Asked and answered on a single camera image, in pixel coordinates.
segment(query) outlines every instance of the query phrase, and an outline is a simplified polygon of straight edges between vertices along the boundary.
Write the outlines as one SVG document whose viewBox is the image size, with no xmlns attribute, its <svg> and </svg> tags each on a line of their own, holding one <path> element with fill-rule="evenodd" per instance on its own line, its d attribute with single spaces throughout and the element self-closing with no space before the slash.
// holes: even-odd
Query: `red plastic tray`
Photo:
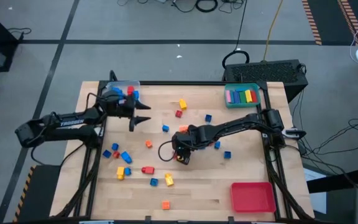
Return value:
<svg viewBox="0 0 358 224">
<path fill-rule="evenodd" d="M 273 188 L 269 182 L 233 183 L 231 202 L 236 212 L 275 212 Z"/>
</svg>

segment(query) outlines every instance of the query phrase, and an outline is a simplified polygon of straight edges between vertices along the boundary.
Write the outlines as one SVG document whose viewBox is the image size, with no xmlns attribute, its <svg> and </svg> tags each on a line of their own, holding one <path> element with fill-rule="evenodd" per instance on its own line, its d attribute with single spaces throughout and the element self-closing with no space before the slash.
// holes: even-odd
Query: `yellow cable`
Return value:
<svg viewBox="0 0 358 224">
<path fill-rule="evenodd" d="M 283 0 L 280 1 L 280 4 L 278 5 L 277 11 L 276 11 L 276 15 L 274 15 L 274 19 L 273 19 L 272 25 L 270 26 L 270 29 L 268 30 L 268 35 L 267 35 L 267 40 L 266 40 L 266 48 L 265 48 L 265 53 L 264 53 L 264 60 L 265 60 L 266 53 L 267 53 L 267 47 L 269 46 L 270 33 L 272 32 L 274 23 L 275 23 L 275 21 L 276 21 L 278 12 L 280 11 L 280 8 L 281 8 L 281 5 L 282 5 L 282 4 L 283 4 Z"/>
</svg>

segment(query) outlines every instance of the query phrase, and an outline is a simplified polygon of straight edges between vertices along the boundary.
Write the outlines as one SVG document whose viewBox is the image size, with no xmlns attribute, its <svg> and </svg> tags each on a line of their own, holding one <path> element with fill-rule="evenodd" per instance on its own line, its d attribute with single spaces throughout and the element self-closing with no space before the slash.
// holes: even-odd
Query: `wooden table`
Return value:
<svg viewBox="0 0 358 224">
<path fill-rule="evenodd" d="M 98 82 L 83 82 L 76 111 L 83 111 L 89 92 L 97 93 Z M 108 118 L 104 134 L 103 150 L 111 151 L 111 144 L 119 144 L 119 152 L 127 151 L 133 163 L 129 166 L 132 175 L 117 180 L 118 166 L 128 165 L 121 159 L 101 158 L 98 181 L 94 193 L 92 219 L 144 220 L 204 220 L 227 221 L 273 221 L 272 213 L 234 213 L 231 207 L 230 186 L 233 182 L 268 182 L 262 140 L 258 131 L 244 131 L 221 138 L 221 148 L 213 146 L 191 154 L 188 166 L 176 161 L 163 162 L 158 158 L 159 145 L 171 139 L 180 125 L 205 124 L 206 114 L 212 115 L 211 124 L 220 124 L 255 113 L 255 108 L 227 109 L 223 97 L 224 86 L 141 86 L 141 101 L 151 110 L 137 110 L 136 115 L 152 119 L 128 131 L 128 119 Z M 292 127 L 290 110 L 282 83 L 268 83 L 272 108 L 280 111 L 286 128 Z M 182 118 L 176 118 L 180 109 L 179 99 L 187 102 L 188 109 Z M 170 127 L 169 133 L 162 132 L 162 125 Z M 151 140 L 153 148 L 145 146 Z M 69 141 L 65 155 L 81 142 Z M 287 144 L 296 146 L 295 141 Z M 232 159 L 223 158 L 224 151 L 232 152 Z M 162 148 L 162 156 L 172 155 L 170 144 Z M 289 191 L 310 216 L 313 215 L 310 196 L 306 186 L 300 153 L 292 148 L 281 150 L 283 167 Z M 63 166 L 50 215 L 58 213 L 78 188 L 85 149 L 79 150 Z M 143 166 L 154 166 L 154 175 L 141 173 Z M 165 173 L 171 173 L 174 186 L 167 187 Z M 158 187 L 150 186 L 150 178 L 157 178 Z M 282 217 L 285 209 L 281 192 L 277 189 Z M 88 193 L 85 193 L 81 214 L 85 214 Z M 162 210 L 162 201 L 169 200 L 170 210 Z"/>
</svg>

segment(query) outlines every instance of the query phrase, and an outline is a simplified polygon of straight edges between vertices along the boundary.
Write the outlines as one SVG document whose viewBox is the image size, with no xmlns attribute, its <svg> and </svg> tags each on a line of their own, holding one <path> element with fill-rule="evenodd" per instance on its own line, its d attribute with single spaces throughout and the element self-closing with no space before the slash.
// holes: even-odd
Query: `green block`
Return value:
<svg viewBox="0 0 358 224">
<path fill-rule="evenodd" d="M 247 103 L 246 93 L 245 93 L 244 91 L 240 91 L 239 94 L 240 94 L 240 101 L 241 101 L 241 103 Z"/>
</svg>

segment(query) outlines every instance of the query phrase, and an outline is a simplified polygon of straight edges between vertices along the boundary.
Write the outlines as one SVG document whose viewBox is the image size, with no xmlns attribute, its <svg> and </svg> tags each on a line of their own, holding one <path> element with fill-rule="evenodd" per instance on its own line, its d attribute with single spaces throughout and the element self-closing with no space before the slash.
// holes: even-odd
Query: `red block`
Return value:
<svg viewBox="0 0 358 224">
<path fill-rule="evenodd" d="M 258 103 L 258 98 L 256 97 L 256 92 L 251 90 L 251 98 L 253 103 Z"/>
<path fill-rule="evenodd" d="M 135 88 L 133 86 L 129 86 L 127 89 L 128 96 L 132 95 L 135 91 Z"/>
<path fill-rule="evenodd" d="M 119 157 L 119 152 L 117 152 L 117 151 L 113 152 L 112 156 L 113 156 L 114 158 L 118 159 L 118 157 Z"/>
<path fill-rule="evenodd" d="M 142 167 L 142 173 L 154 174 L 154 167 Z"/>
<path fill-rule="evenodd" d="M 183 114 L 183 112 L 182 111 L 177 111 L 177 113 L 175 114 L 175 116 L 177 117 L 177 118 L 181 118 L 181 115 Z"/>
</svg>

